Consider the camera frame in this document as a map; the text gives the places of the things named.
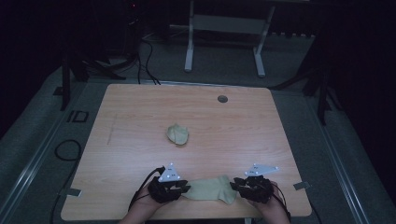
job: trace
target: table top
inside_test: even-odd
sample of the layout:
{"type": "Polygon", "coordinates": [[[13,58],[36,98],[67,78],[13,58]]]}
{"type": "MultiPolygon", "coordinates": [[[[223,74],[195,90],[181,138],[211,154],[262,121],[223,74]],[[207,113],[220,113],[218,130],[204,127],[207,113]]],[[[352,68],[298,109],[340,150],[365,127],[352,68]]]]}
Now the table top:
{"type": "MultiPolygon", "coordinates": [[[[147,175],[175,165],[182,179],[245,178],[253,163],[277,166],[265,175],[282,189],[294,217],[311,213],[272,94],[267,89],[215,86],[109,85],[62,211],[65,220],[122,219],[147,175]],[[226,103],[218,101],[224,95],[226,103]],[[167,128],[188,128],[173,144],[167,128]]],[[[152,219],[259,217],[239,194],[233,204],[184,197],[152,219]]]]}

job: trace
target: dark background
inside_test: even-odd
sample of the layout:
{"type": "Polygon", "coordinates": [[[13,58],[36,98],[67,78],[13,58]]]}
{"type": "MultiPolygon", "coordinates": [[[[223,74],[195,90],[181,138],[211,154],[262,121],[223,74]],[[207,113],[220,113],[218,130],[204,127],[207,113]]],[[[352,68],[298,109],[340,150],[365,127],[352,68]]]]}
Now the dark background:
{"type": "MultiPolygon", "coordinates": [[[[122,0],[112,2],[113,6],[99,0],[0,3],[0,136],[18,118],[46,77],[61,65],[62,38],[104,62],[111,53],[133,50],[133,36],[125,32],[131,11],[123,7],[122,0]]],[[[152,0],[144,7],[135,2],[144,10],[135,8],[133,15],[144,12],[147,24],[163,38],[167,37],[169,23],[188,24],[189,1],[152,0]]],[[[208,14],[248,14],[249,6],[232,9],[238,1],[197,2],[202,4],[196,9],[208,14]]],[[[332,68],[331,86],[395,202],[395,5],[378,1],[352,5],[345,1],[251,4],[252,9],[277,5],[270,28],[272,35],[316,36],[304,66],[318,66],[316,58],[326,58],[332,68]]]]}

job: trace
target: table leg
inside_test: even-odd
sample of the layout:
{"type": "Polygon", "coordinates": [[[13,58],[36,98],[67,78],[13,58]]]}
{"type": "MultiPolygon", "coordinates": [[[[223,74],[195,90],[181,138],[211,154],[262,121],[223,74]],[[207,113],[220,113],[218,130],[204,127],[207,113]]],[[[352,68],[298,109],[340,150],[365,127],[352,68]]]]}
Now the table leg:
{"type": "Polygon", "coordinates": [[[190,72],[192,70],[192,56],[194,53],[194,44],[192,42],[192,38],[194,35],[193,19],[194,19],[194,1],[190,0],[189,45],[187,46],[186,63],[184,65],[184,71],[186,72],[190,72]]]}
{"type": "Polygon", "coordinates": [[[262,28],[260,43],[257,47],[253,48],[254,61],[256,62],[257,74],[259,77],[265,76],[264,66],[262,65],[262,46],[264,45],[265,37],[268,35],[268,29],[270,28],[271,19],[273,18],[274,12],[275,7],[271,7],[267,20],[264,24],[264,27],[262,28]]]}

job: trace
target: hand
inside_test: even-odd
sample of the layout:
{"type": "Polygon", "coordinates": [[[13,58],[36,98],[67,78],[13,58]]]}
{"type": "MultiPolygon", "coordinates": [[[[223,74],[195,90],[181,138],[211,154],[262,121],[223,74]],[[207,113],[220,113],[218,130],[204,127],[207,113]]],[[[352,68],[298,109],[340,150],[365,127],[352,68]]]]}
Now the hand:
{"type": "Polygon", "coordinates": [[[167,203],[157,203],[149,195],[149,183],[143,187],[128,214],[120,221],[120,224],[141,224],[154,215],[154,213],[167,203]]]}
{"type": "MultiPolygon", "coordinates": [[[[279,192],[276,187],[274,187],[274,194],[278,199],[280,199],[279,192]]],[[[271,197],[267,203],[256,203],[251,200],[247,201],[262,213],[262,217],[268,224],[290,224],[282,204],[280,204],[280,202],[274,197],[271,197]]]]}

